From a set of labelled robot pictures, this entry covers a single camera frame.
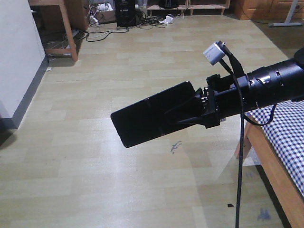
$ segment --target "wooden desk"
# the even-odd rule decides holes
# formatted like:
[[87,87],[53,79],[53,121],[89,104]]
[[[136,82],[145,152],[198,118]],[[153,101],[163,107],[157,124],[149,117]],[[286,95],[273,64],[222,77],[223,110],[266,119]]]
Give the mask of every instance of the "wooden desk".
[[45,49],[47,54],[71,54],[74,61],[78,60],[78,55],[76,52],[75,42],[72,35],[72,30],[70,22],[67,16],[67,8],[65,6],[64,0],[28,0],[30,6],[59,6],[61,16],[63,19],[64,27],[66,30],[66,37],[70,48],[64,49]]

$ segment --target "wooden drawer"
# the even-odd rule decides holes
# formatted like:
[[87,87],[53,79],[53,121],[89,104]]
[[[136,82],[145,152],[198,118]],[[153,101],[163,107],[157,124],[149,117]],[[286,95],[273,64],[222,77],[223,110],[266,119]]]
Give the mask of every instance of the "wooden drawer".
[[272,0],[236,0],[236,7],[245,14],[267,13],[270,11]]
[[[271,13],[287,13],[290,9],[292,0],[274,0],[271,6]],[[300,0],[295,8],[295,13],[304,12],[304,0]]]

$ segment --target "wooden bed frame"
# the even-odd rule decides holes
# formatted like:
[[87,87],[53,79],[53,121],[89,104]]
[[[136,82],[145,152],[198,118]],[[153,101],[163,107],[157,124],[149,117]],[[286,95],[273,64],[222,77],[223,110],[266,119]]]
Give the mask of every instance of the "wooden bed frame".
[[[235,156],[238,158],[239,143]],[[260,126],[247,123],[244,158],[253,147],[292,228],[304,227],[304,200]]]

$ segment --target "wooden shelf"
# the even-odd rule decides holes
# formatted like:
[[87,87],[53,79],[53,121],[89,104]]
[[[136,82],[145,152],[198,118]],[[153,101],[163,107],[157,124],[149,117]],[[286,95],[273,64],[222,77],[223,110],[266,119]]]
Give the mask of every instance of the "wooden shelf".
[[190,15],[193,15],[194,10],[214,10],[220,9],[221,14],[224,14],[224,10],[228,9],[230,6],[230,0],[226,0],[225,4],[191,4],[191,0],[185,0],[185,5],[180,5],[177,8],[173,9],[164,9],[159,7],[158,5],[150,5],[147,6],[147,10],[150,10],[150,16],[152,16],[151,10],[180,10],[181,14],[184,13],[185,10],[190,10]]
[[225,4],[208,4],[208,5],[189,5],[188,9],[190,9],[190,15],[193,15],[193,10],[222,10],[221,14],[224,14],[224,10],[228,9],[229,5]]

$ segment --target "white connector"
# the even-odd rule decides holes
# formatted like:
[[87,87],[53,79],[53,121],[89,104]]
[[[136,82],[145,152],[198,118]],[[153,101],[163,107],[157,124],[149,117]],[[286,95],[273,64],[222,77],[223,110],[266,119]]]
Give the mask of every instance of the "white connector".
[[203,55],[212,65],[214,65],[225,56],[225,53],[220,49],[217,43],[214,42],[209,48],[207,48],[203,52]]
[[92,24],[94,24],[95,26],[99,26],[98,20],[95,17],[93,17],[92,15],[91,15],[91,21],[93,22]]

